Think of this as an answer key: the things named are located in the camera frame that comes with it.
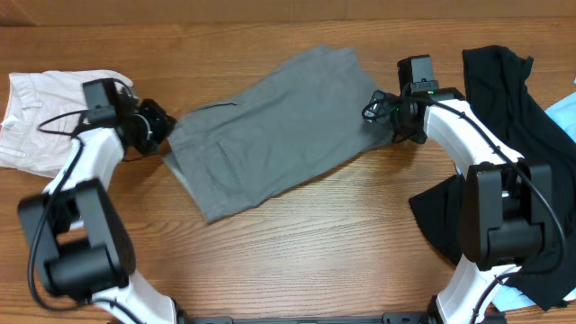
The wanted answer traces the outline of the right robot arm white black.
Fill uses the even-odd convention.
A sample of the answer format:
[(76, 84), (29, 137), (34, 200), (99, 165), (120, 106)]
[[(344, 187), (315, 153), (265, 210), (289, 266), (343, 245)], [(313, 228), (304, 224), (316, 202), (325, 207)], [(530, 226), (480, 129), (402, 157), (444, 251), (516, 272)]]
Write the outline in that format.
[(447, 285), (424, 312), (384, 314), (385, 323), (503, 323), (485, 311), (522, 266), (564, 239), (552, 207), (552, 170), (501, 142), (453, 88), (412, 96), (377, 90), (362, 110), (369, 122), (437, 142), (464, 173), (457, 239), (463, 252)]

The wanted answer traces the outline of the grey shorts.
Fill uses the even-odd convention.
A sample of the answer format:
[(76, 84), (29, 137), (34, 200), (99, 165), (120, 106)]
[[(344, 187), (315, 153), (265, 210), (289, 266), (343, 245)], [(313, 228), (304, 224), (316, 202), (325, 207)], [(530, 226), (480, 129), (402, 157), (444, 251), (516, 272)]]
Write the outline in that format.
[(392, 127), (361, 115), (376, 88), (354, 49), (320, 45), (183, 116), (164, 162), (204, 218), (218, 221), (389, 144)]

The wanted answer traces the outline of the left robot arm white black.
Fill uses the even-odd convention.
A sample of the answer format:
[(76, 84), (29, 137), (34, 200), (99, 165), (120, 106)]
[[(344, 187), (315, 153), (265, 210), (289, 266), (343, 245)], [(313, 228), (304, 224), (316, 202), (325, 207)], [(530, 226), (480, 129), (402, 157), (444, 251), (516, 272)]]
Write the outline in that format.
[(108, 195), (126, 151), (147, 157), (175, 126), (151, 99), (91, 103), (64, 132), (73, 148), (42, 193), (22, 199), (18, 216), (30, 248), (27, 284), (47, 311), (93, 305), (122, 323), (185, 323), (177, 302), (139, 272), (128, 231)]

